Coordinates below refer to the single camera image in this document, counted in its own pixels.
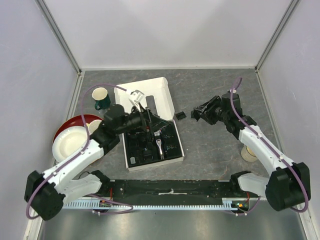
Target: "white plate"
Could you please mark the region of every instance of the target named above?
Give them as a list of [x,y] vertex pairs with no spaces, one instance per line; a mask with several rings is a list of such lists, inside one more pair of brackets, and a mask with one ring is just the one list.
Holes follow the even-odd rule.
[[62,162],[87,140],[87,132],[83,126],[72,126],[62,131],[54,140],[52,154],[57,162]]

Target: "white wall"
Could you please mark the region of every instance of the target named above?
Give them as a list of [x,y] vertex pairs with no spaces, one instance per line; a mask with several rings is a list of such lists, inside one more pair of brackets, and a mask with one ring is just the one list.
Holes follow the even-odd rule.
[[255,66],[290,0],[45,0],[78,64]]
[[311,175],[313,217],[320,223],[320,1],[300,1],[260,71],[287,155]]
[[27,226],[27,176],[52,164],[77,74],[34,0],[0,1],[0,239]]

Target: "cup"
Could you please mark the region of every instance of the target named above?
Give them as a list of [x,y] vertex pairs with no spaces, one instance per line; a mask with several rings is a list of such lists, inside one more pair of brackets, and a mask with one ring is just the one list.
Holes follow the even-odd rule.
[[111,101],[107,89],[98,87],[92,92],[92,98],[95,100],[95,110],[107,109]]
[[99,127],[99,125],[100,125],[101,122],[102,122],[102,120],[97,119],[97,120],[93,120],[93,121],[89,124],[88,130],[89,130],[90,135],[91,135],[95,130],[98,129],[98,127]]

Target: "plate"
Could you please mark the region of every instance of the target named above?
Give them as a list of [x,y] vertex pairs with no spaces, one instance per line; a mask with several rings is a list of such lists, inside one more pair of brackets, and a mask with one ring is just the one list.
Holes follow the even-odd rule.
[[87,132],[83,126],[72,126],[62,131],[54,140],[52,154],[57,162],[62,162],[87,140]]
[[[85,114],[84,115],[84,119],[85,122],[87,124],[90,124],[91,122],[93,122],[94,120],[102,120],[101,117],[96,116],[96,115],[92,115],[92,114]],[[81,119],[81,115],[78,116],[74,116],[73,118],[70,118],[69,120],[67,120],[64,124],[61,125],[61,127],[59,127],[58,131],[56,131],[54,137],[53,137],[53,141],[55,141],[56,137],[64,130],[66,130],[67,128],[73,127],[73,126],[84,126],[84,123],[82,122]]]

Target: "mug handle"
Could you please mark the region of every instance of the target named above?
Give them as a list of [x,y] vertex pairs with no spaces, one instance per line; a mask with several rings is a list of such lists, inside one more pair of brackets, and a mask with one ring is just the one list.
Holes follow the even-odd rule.
[[98,111],[102,109],[102,107],[99,107],[98,101],[95,102],[94,108],[95,108],[95,110],[98,110]]

